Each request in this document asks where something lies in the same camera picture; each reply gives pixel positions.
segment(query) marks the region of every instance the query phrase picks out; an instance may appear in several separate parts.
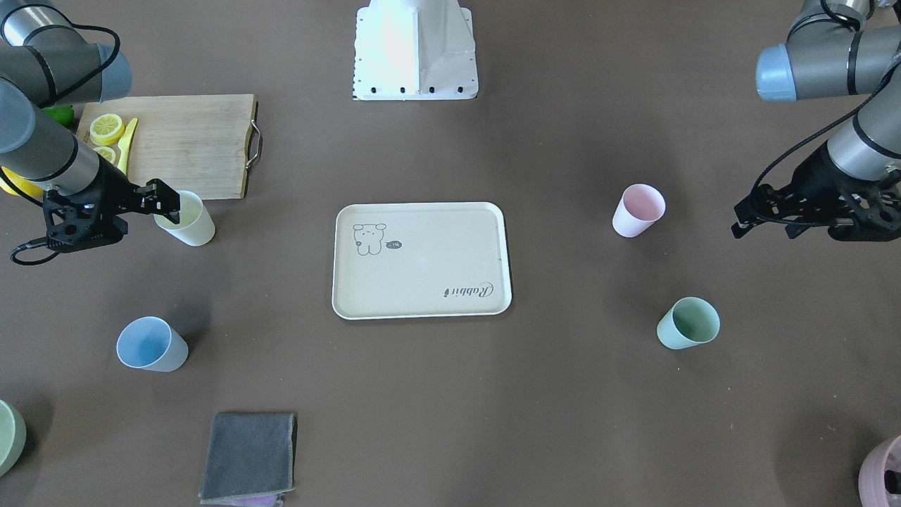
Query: mint green bowl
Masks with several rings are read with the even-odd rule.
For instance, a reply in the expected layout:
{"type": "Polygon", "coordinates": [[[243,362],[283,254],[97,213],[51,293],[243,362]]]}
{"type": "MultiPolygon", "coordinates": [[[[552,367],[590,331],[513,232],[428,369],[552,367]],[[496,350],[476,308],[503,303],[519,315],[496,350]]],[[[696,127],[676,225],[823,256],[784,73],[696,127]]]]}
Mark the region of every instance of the mint green bowl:
{"type": "Polygon", "coordinates": [[[25,420],[12,405],[0,400],[0,476],[13,467],[25,447],[25,420]]]}

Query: bear drawing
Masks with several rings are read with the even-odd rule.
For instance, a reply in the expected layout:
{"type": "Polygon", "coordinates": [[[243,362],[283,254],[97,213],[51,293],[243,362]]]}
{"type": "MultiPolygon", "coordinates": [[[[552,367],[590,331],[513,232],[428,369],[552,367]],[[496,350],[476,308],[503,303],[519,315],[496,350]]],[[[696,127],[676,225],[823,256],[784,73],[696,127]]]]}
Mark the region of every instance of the bear drawing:
{"type": "Polygon", "coordinates": [[[385,224],[354,224],[353,239],[357,243],[357,254],[378,255],[382,251],[385,227],[385,224]]]}

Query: lime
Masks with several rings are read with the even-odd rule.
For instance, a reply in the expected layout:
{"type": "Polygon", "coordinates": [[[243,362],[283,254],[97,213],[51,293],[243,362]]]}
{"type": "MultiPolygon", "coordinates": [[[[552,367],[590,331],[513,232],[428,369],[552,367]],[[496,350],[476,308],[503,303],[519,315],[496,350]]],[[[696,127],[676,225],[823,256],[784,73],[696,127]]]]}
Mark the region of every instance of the lime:
{"type": "Polygon", "coordinates": [[[115,151],[113,151],[113,148],[110,148],[109,146],[98,146],[94,151],[100,153],[100,156],[107,159],[110,163],[115,163],[115,151]]]}
{"type": "Polygon", "coordinates": [[[91,122],[91,142],[97,146],[109,146],[122,137],[125,125],[119,115],[107,113],[91,122]]]}
{"type": "Polygon", "coordinates": [[[72,106],[44,107],[43,111],[64,127],[72,126],[72,121],[75,120],[75,111],[72,106]]]}
{"type": "MultiPolygon", "coordinates": [[[[39,198],[40,196],[43,195],[44,191],[41,190],[41,187],[38,187],[34,183],[31,183],[30,181],[26,180],[25,178],[19,176],[18,174],[8,170],[6,167],[0,168],[0,169],[3,170],[3,173],[6,175],[7,178],[9,178],[9,180],[13,184],[16,187],[18,187],[19,190],[21,190],[22,192],[25,192],[25,194],[27,194],[33,198],[39,198]]],[[[7,185],[6,182],[3,181],[2,179],[0,179],[0,189],[6,190],[7,193],[13,194],[14,196],[19,195],[15,190],[9,188],[9,185],[7,185]]]]}

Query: wooden cutting board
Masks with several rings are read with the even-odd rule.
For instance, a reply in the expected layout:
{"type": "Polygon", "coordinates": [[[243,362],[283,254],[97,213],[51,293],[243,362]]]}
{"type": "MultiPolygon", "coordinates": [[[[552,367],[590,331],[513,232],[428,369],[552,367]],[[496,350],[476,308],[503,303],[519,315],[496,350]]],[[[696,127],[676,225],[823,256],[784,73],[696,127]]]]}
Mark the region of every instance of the wooden cutting board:
{"type": "MultiPolygon", "coordinates": [[[[138,118],[128,158],[132,183],[144,185],[159,178],[203,199],[244,197],[255,96],[126,97],[87,104],[78,123],[78,139],[95,148],[88,130],[106,113],[116,113],[125,124],[138,118]]],[[[118,146],[111,148],[118,157],[118,146]]]]}

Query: folded towel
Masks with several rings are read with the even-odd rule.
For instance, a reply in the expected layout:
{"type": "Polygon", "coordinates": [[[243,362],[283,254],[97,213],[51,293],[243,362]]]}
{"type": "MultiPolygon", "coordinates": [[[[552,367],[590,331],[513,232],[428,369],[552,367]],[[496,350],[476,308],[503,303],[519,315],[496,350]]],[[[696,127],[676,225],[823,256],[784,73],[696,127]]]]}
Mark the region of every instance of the folded towel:
{"type": "Polygon", "coordinates": [[[281,505],[294,490],[294,414],[216,414],[210,426],[200,503],[281,505]]]}

